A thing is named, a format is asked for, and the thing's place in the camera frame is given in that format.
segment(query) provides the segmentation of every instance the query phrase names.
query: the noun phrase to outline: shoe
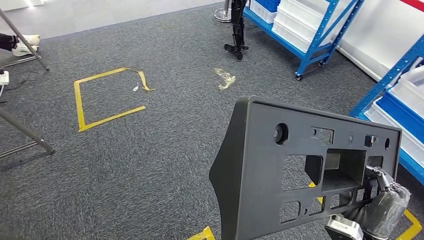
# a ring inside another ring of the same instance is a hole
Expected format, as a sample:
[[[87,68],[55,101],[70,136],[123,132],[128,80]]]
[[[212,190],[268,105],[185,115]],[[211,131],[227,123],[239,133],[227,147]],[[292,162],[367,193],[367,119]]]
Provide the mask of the shoe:
[[[35,51],[38,51],[39,46],[32,46],[32,49],[34,49]],[[12,53],[16,57],[22,57],[28,54],[32,54],[31,51],[28,49],[28,47],[22,42],[18,42],[16,44],[16,48],[12,49]]]
[[[22,35],[25,40],[32,46],[37,46],[40,43],[40,35]]]

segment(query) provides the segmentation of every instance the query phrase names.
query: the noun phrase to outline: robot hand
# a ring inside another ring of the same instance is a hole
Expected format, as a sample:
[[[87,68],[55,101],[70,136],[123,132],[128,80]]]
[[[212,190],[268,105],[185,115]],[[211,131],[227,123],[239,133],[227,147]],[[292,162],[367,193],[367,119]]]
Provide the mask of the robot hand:
[[[369,183],[372,180],[378,182],[380,194],[364,207],[332,216],[326,227],[332,239],[389,239],[390,233],[407,208],[411,196],[408,189],[394,182],[380,167],[367,166],[366,174]],[[341,230],[343,225],[350,233],[346,234]]]

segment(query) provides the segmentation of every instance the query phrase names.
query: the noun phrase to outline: carpet floor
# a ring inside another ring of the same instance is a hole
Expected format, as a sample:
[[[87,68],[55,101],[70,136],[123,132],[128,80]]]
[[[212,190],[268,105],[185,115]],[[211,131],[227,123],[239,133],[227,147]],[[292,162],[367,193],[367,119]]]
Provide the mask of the carpet floor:
[[[300,61],[250,22],[250,49],[237,61],[223,49],[233,42],[232,27],[213,18],[218,6],[49,38],[40,54],[50,72],[36,61],[7,68],[10,90],[0,107],[57,152],[34,147],[0,161],[0,236],[185,240],[210,226],[221,239],[208,173],[236,100],[258,95],[346,115],[375,84],[338,52],[297,81]],[[86,124],[146,109],[79,132],[74,81],[121,67],[143,71],[155,91],[134,91],[140,78],[131,71],[81,83]],[[236,76],[234,84],[219,90],[224,81],[214,68]],[[28,141],[4,121],[0,136],[1,150]],[[398,172],[412,192],[410,211],[424,223],[423,187],[402,167]],[[262,239],[328,240],[326,221]],[[402,219],[393,237],[410,225]]]

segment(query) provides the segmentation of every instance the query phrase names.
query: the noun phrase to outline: round hole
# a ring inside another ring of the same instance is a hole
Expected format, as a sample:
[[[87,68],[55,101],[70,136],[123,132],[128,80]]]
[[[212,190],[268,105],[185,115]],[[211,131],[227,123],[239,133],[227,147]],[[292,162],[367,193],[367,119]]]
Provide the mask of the round hole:
[[[289,139],[289,128],[286,124],[280,123],[275,127],[274,140],[278,145],[283,145]]]
[[[390,139],[386,139],[384,143],[384,148],[387,150],[390,147]]]

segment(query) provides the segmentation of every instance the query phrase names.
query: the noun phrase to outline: white storage bin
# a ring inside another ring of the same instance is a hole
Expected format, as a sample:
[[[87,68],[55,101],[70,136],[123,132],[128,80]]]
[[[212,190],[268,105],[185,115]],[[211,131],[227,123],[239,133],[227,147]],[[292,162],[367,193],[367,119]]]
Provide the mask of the white storage bin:
[[[284,24],[277,19],[274,19],[272,31],[304,53],[308,51],[309,45],[311,45],[311,41],[299,36],[292,29],[284,26]]]
[[[277,15],[277,12],[268,11],[268,9],[257,3],[255,0],[250,1],[250,10],[263,19],[267,24],[272,24]]]
[[[389,92],[424,119],[424,65],[400,76]]]
[[[329,3],[326,0],[281,0],[279,7],[286,13],[289,13],[291,16],[299,19],[301,22],[306,23],[317,30],[324,18],[325,13],[327,12],[328,5]],[[336,10],[332,14],[330,20],[327,23],[327,26],[325,27],[324,33],[331,27],[331,25],[339,17],[347,5],[347,2],[340,1],[338,3]],[[339,33],[343,23],[348,18],[348,15],[349,14],[346,14],[336,25],[336,27],[333,28],[331,33],[328,34],[328,37],[323,41],[324,43],[330,42],[335,34]]]
[[[278,6],[277,8],[277,16],[274,21],[277,20],[286,28],[289,28],[297,35],[304,38],[307,42],[312,43],[315,34],[317,33],[317,29],[310,26],[309,24],[302,22],[297,19],[295,16],[292,16],[290,13],[286,12],[283,8]],[[325,45],[330,42],[331,36],[328,36],[324,41],[322,41],[321,45]]]
[[[400,147],[405,153],[413,158],[415,162],[424,168],[424,144],[376,104],[380,98],[374,101],[371,108],[364,113],[365,116],[372,122],[401,128],[402,140],[400,142]]]
[[[289,13],[301,22],[307,23],[314,29],[318,29],[321,21],[323,20],[322,14],[297,0],[281,0],[279,7],[280,9],[285,10],[286,13]]]

